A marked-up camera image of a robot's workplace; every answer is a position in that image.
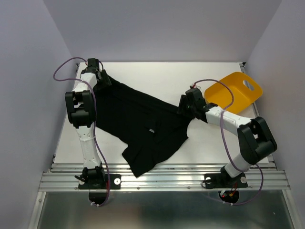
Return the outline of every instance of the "white wall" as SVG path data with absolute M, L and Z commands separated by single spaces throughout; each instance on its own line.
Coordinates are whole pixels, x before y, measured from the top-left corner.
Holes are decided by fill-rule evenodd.
M 305 1 L 283 0 L 253 50 L 247 73 L 263 88 L 257 101 L 278 144 L 276 164 L 285 169 L 305 224 Z
M 72 55 L 245 61 L 280 0 L 44 0 Z
M 68 84 L 52 74 L 70 56 L 41 0 L 1 1 L 0 228 L 28 227 L 65 114 Z M 61 73 L 72 70 L 74 64 Z

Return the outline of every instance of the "cable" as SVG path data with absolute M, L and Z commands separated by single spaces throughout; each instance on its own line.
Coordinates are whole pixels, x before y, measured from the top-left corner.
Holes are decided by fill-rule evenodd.
M 220 83 L 222 86 L 224 86 L 226 89 L 228 89 L 228 91 L 229 91 L 230 94 L 231 94 L 232 101 L 231 101 L 227 106 L 225 106 L 225 107 L 223 108 L 223 110 L 221 111 L 221 114 L 220 114 L 220 131 L 221 131 L 221 137 L 222 137 L 223 142 L 224 142 L 224 148 L 225 148 L 225 151 L 226 151 L 226 153 L 227 153 L 227 156 L 228 156 L 228 158 L 229 158 L 229 160 L 230 160 L 230 163 L 232 164 L 232 166 L 233 166 L 236 170 L 238 170 L 238 171 L 240 171 L 240 172 L 244 172 L 244 171 L 242 171 L 241 169 L 239 169 L 239 168 L 234 164 L 234 162 L 233 162 L 233 160 L 232 160 L 232 158 L 231 158 L 229 149 L 228 149 L 228 145 L 227 145 L 226 140 L 225 140 L 225 137 L 224 137 L 224 112 L 225 112 L 225 110 L 226 110 L 229 106 L 231 106 L 231 105 L 234 103 L 234 95 L 233 95 L 233 92 L 232 92 L 231 89 L 230 89 L 227 85 L 225 85 L 223 82 L 220 82 L 220 81 L 214 80 L 214 79 L 198 80 L 198 81 L 194 82 L 192 88 L 194 88 L 194 87 L 196 86 L 197 83 L 199 83 L 199 82 L 204 82 L 204 81 L 214 81 L 214 82 Z M 262 188 L 263 188 L 263 185 L 264 185 L 264 175 L 263 175 L 263 171 L 262 171 L 262 169 L 259 167 L 258 164 L 256 164 L 256 166 L 257 166 L 257 168 L 259 169 L 259 171 L 261 172 L 262 182 L 261 182 L 261 185 L 260 185 L 260 187 L 259 187 L 259 189 L 258 189 L 256 195 L 255 195 L 253 198 L 251 198 L 250 200 L 247 200 L 247 201 L 242 202 L 242 203 L 235 203 L 235 204 L 232 204 L 232 203 L 227 203 L 227 202 L 224 202 L 224 201 L 221 201 L 221 200 L 218 200 L 218 199 L 211 198 L 211 197 L 206 196 L 206 195 L 205 195 L 205 197 L 210 198 L 210 199 L 213 199 L 213 200 L 216 200 L 216 201 L 219 201 L 219 202 L 223 202 L 223 203 L 226 203 L 226 204 L 230 204 L 231 206 L 232 206 L 232 205 L 234 205 L 234 206 L 240 206 L 240 205 L 244 205 L 244 204 L 247 204 L 247 203 L 252 202 L 252 201 L 253 201 L 254 199 L 256 199 L 256 197 L 261 193 Z
M 55 70 L 55 72 L 54 72 L 54 74 L 53 74 L 53 79 L 56 80 L 56 81 L 59 81 L 59 82 L 67 81 L 67 80 L 72 80 L 72 81 L 80 81 L 80 82 L 82 82 L 82 83 L 85 83 L 85 84 L 89 87 L 89 89 L 90 89 L 90 91 L 91 91 L 91 93 L 92 93 L 93 101 L 94 101 L 94 108 L 95 108 L 95 115 L 96 115 L 96 99 L 95 99 L 95 94 L 94 94 L 93 88 L 90 86 L 89 83 L 87 83 L 86 81 L 82 81 L 81 79 L 76 79 L 76 78 L 66 78 L 66 79 L 62 79 L 62 80 L 61 80 L 61 79 L 56 79 L 56 78 L 55 78 L 55 75 L 56 75 L 56 73 L 58 72 L 58 70 L 59 70 L 62 66 L 64 66 L 67 62 L 69 62 L 69 61 L 71 61 L 71 60 L 74 60 L 74 59 L 81 59 L 81 60 L 83 60 L 83 61 L 86 62 L 86 60 L 85 60 L 84 58 L 81 58 L 81 57 L 72 57 L 72 58 L 66 60 L 64 63 L 62 63 L 62 64 Z M 105 159 L 105 157 L 104 157 L 104 155 L 103 155 L 103 153 L 102 153 L 102 151 L 101 151 L 101 149 L 100 149 L 100 147 L 99 147 L 99 144 L 97 143 L 97 140 L 96 140 L 96 136 L 95 136 L 95 127 L 96 127 L 96 120 L 95 120 L 95 122 L 94 122 L 94 124 L 93 124 L 93 138 L 94 138 L 94 142 L 95 142 L 96 148 L 98 149 L 98 151 L 99 151 L 100 155 L 102 156 L 102 158 L 103 158 L 103 160 L 104 160 L 104 162 L 105 162 L 105 165 L 106 165 L 107 177 L 108 177 L 108 185 L 106 185 L 106 187 L 107 187 L 107 196 L 106 196 L 106 199 L 104 200 L 104 202 L 103 202 L 102 204 L 100 204 L 100 205 L 96 205 L 96 204 L 94 204 L 94 203 L 91 203 L 91 204 L 92 204 L 92 205 L 95 205 L 95 206 L 97 206 L 97 207 L 101 207 L 101 206 L 103 206 L 103 205 L 107 202 L 107 200 L 108 200 L 108 198 L 109 198 L 109 195 L 110 195 L 110 187 L 111 187 L 111 181 L 110 181 L 110 173 L 109 173 L 109 168 L 108 168 L 107 161 L 106 161 L 106 159 Z

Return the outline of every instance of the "yellow plastic bin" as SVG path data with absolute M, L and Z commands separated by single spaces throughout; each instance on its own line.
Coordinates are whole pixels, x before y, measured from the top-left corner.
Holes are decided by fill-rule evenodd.
M 234 103 L 227 109 L 227 111 L 237 114 L 247 108 L 262 96 L 263 90 L 253 79 L 244 73 L 235 72 L 220 80 L 228 86 L 234 95 Z M 204 92 L 204 98 L 208 103 L 215 103 L 221 108 L 227 106 L 232 97 L 228 89 L 220 83 L 215 83 Z

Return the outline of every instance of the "handle hole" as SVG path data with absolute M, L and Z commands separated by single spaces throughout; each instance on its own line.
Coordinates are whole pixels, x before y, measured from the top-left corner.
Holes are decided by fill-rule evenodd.
M 247 80 L 244 80 L 244 81 L 243 81 L 243 84 L 244 84 L 247 88 L 249 88 L 251 91 L 254 91 L 253 85 L 250 84 Z

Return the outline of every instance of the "purple cable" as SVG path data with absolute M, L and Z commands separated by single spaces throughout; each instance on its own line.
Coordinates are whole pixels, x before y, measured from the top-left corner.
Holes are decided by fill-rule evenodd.
M 230 89 L 227 85 L 225 85 L 223 82 L 220 82 L 220 81 L 214 80 L 214 79 L 198 80 L 198 81 L 194 82 L 193 87 L 195 87 L 195 85 L 196 85 L 197 83 L 199 83 L 199 82 L 204 82 L 204 81 L 214 81 L 214 82 L 220 83 L 222 86 L 224 86 L 226 89 L 228 89 L 228 91 L 229 91 L 230 94 L 231 94 L 232 101 L 231 101 L 226 107 L 223 108 L 223 110 L 221 111 L 221 114 L 220 114 L 220 131 L 221 131 L 221 137 L 222 137 L 223 142 L 224 142 L 224 148 L 225 148 L 225 151 L 226 151 L 226 153 L 227 153 L 227 156 L 228 156 L 228 158 L 229 158 L 229 160 L 230 160 L 230 163 L 232 164 L 232 166 L 233 166 L 237 171 L 244 172 L 244 171 L 242 171 L 241 169 L 239 169 L 239 168 L 234 164 L 234 162 L 233 162 L 233 160 L 232 160 L 232 158 L 231 158 L 229 149 L 228 149 L 227 142 L 226 142 L 225 137 L 224 137 L 224 112 L 225 112 L 225 110 L 226 110 L 229 106 L 231 106 L 231 105 L 234 103 L 234 95 L 233 95 L 233 92 L 232 92 L 231 89 Z M 250 200 L 247 200 L 247 201 L 242 202 L 242 203 L 233 204 L 233 205 L 238 206 L 238 205 L 244 205 L 244 204 L 250 203 L 250 202 L 252 202 L 252 201 L 261 193 L 262 188 L 263 188 L 263 184 L 264 184 L 264 175 L 263 175 L 263 171 L 262 171 L 262 169 L 259 167 L 259 165 L 256 164 L 256 166 L 258 167 L 259 171 L 261 172 L 261 177 L 262 177 L 262 182 L 261 182 L 261 185 L 260 185 L 260 187 L 259 187 L 259 189 L 258 189 L 258 192 L 257 192 L 256 195 L 255 195 L 253 198 L 251 198 Z M 211 198 L 211 197 L 209 197 L 209 196 L 206 196 L 206 197 L 209 198 L 209 199 L 213 199 L 213 200 L 222 202 L 221 200 L 214 199 L 214 198 Z
M 83 60 L 83 61 L 86 62 L 86 60 L 85 60 L 84 58 L 81 58 L 81 57 L 72 57 L 72 58 L 66 60 L 64 63 L 62 63 L 62 64 L 55 70 L 55 72 L 54 72 L 54 74 L 53 74 L 53 79 L 56 80 L 56 81 L 59 81 L 59 82 L 67 81 L 67 80 L 73 80 L 73 81 L 80 81 L 80 82 L 82 82 L 82 83 L 85 83 L 85 84 L 89 87 L 89 89 L 90 89 L 90 91 L 91 91 L 91 93 L 92 93 L 93 100 L 94 100 L 95 115 L 96 115 L 96 99 L 95 99 L 95 94 L 94 94 L 93 88 L 90 86 L 90 84 L 88 84 L 86 81 L 82 81 L 81 79 L 76 79 L 76 78 L 67 78 L 67 79 L 62 79 L 62 80 L 56 79 L 56 78 L 55 78 L 55 75 L 56 75 L 56 73 L 58 72 L 58 70 L 59 70 L 62 66 L 64 66 L 67 62 L 69 62 L 69 61 L 71 61 L 71 60 L 74 60 L 74 59 L 81 59 L 81 60 Z M 94 137 L 94 142 L 95 142 L 95 145 L 96 145 L 96 147 L 97 147 L 99 153 L 101 154 L 101 156 L 102 156 L 102 158 L 103 158 L 103 160 L 104 160 L 104 162 L 105 162 L 106 170 L 107 170 L 107 177 L 108 177 L 108 188 L 107 188 L 107 196 L 106 196 L 106 199 L 105 199 L 104 202 L 103 202 L 102 204 L 100 204 L 99 206 L 97 206 L 96 204 L 94 204 L 94 205 L 97 206 L 97 207 L 101 207 L 101 206 L 103 206 L 103 205 L 107 202 L 107 200 L 108 200 L 108 198 L 109 198 L 111 182 L 110 182 L 110 174 L 109 174 L 109 168 L 108 168 L 107 161 L 106 161 L 106 159 L 105 159 L 105 157 L 104 157 L 104 155 L 103 155 L 103 153 L 102 153 L 102 151 L 101 151 L 101 149 L 100 149 L 100 147 L 99 147 L 99 144 L 97 143 L 96 137 L 95 137 L 95 127 L 96 127 L 96 120 L 95 120 L 95 122 L 94 122 L 94 124 L 93 124 L 93 137 Z

